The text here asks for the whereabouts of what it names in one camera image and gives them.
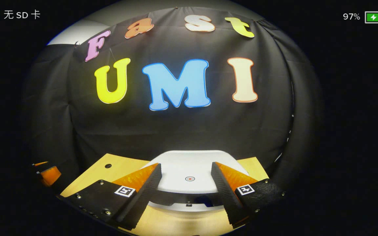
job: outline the letter m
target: letter m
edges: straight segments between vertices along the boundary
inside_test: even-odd
[[[163,63],[145,66],[142,73],[148,75],[153,97],[150,109],[157,111],[168,108],[168,103],[163,98],[163,92],[173,106],[178,108],[186,90],[188,97],[185,100],[185,106],[188,108],[209,106],[211,100],[207,97],[205,88],[205,70],[207,68],[208,61],[206,60],[188,60],[183,66],[179,79],[176,79]]]

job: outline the battery icon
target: battery icon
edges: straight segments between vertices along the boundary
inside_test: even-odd
[[[378,24],[378,11],[366,11],[366,24]]]

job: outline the blue letter m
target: blue letter m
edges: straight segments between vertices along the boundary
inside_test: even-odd
[[[185,100],[185,105],[188,108],[209,106],[211,100],[207,97],[205,88],[207,67],[208,61],[206,60],[188,60],[183,66],[179,79],[176,79],[163,63],[145,66],[142,73],[148,75],[153,97],[150,109],[156,111],[168,108],[168,103],[164,101],[162,92],[169,98],[173,106],[178,108],[186,90],[188,90],[188,97]]]

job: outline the wooden board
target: wooden board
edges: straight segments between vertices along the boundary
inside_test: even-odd
[[[258,181],[268,178],[256,157],[237,161],[252,178]],[[147,163],[149,161],[106,154],[65,188],[61,195],[69,197],[99,179],[115,181],[141,169]],[[151,206],[147,206],[135,229],[120,229],[141,236],[170,235],[170,232],[176,236],[216,236],[233,231],[224,209],[210,212],[176,212]]]

